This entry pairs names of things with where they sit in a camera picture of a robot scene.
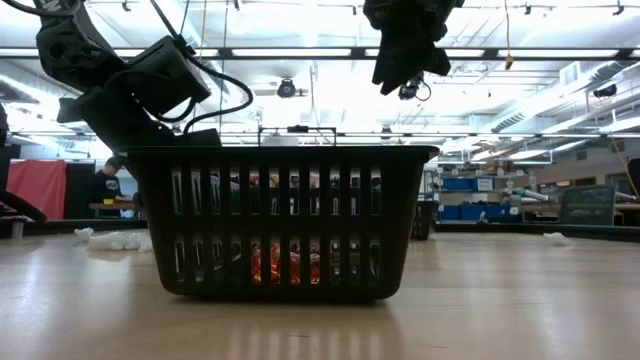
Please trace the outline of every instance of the table surface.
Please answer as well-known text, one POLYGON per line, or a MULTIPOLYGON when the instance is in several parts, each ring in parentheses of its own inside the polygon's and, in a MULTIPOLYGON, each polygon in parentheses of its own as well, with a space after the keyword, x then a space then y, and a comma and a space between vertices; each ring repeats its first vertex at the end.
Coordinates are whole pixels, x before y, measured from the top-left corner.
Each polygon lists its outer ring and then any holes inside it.
POLYGON ((116 202, 113 204, 91 203, 89 208, 93 210, 136 210, 138 207, 133 202, 116 202))
POLYGON ((436 234, 371 305, 201 302, 151 253, 0 241, 0 359, 636 360, 640 245, 436 234))

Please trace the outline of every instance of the crumpled white paper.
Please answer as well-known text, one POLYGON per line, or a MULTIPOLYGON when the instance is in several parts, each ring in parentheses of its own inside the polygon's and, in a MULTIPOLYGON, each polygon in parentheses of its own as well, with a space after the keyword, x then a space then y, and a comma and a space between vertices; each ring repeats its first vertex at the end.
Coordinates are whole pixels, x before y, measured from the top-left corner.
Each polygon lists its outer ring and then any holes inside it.
POLYGON ((542 234, 547 239, 551 240, 554 246, 573 246, 573 241, 571 241, 566 236, 562 235, 562 233, 552 233, 552 234, 542 234))
POLYGON ((138 250, 147 252, 153 250, 148 233, 112 232, 105 235, 93 236, 93 229, 86 228, 74 231, 78 243, 89 243, 87 250, 138 250))

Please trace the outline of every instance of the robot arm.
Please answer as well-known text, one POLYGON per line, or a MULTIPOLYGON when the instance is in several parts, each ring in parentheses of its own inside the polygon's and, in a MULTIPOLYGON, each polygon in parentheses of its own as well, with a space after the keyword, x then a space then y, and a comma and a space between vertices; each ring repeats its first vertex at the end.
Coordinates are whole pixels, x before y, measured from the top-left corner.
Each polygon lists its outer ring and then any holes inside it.
MULTIPOLYGON (((140 55, 124 62, 91 23, 83 0, 33 0, 35 8, 2 0, 18 10, 40 16, 36 36, 42 68, 53 79, 83 92, 75 100, 61 99, 59 122, 84 119, 110 148, 150 145, 219 145, 215 130, 187 133, 197 121, 241 110, 253 101, 242 82, 207 68, 193 56, 193 49, 173 30, 164 14, 150 0, 172 36, 167 36, 140 55), (196 67, 243 89, 248 100, 237 107, 191 119, 185 134, 176 136, 163 122, 180 121, 196 102, 209 95, 196 67), (185 113, 176 119, 162 114, 189 100, 185 113)), ((449 72, 445 52, 434 42, 447 32, 444 25, 455 6, 464 0, 365 0, 364 13, 382 32, 380 52, 373 75, 389 94, 409 79, 429 71, 449 72)))

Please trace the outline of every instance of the red panel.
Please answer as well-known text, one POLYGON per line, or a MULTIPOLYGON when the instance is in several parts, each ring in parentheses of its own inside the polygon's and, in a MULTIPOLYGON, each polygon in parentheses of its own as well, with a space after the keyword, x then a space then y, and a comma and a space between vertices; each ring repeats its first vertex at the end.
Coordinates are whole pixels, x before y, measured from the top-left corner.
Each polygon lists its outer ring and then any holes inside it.
POLYGON ((66 191, 67 163, 27 160, 12 162, 7 191, 42 211, 49 220, 62 220, 66 191))

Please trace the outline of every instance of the person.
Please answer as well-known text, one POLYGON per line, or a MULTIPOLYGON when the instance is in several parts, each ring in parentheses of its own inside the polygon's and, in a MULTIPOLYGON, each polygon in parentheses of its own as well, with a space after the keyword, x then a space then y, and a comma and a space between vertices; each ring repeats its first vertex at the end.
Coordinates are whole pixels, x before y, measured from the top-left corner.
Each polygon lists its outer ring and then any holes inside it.
MULTIPOLYGON (((107 160, 104 169, 96 172, 91 178, 90 196, 91 203, 102 204, 105 199, 114 201, 131 202, 130 197, 122 195, 120 180, 116 174, 122 168, 122 161, 113 156, 107 160)), ((100 210, 100 216, 120 217, 120 210, 100 210)))

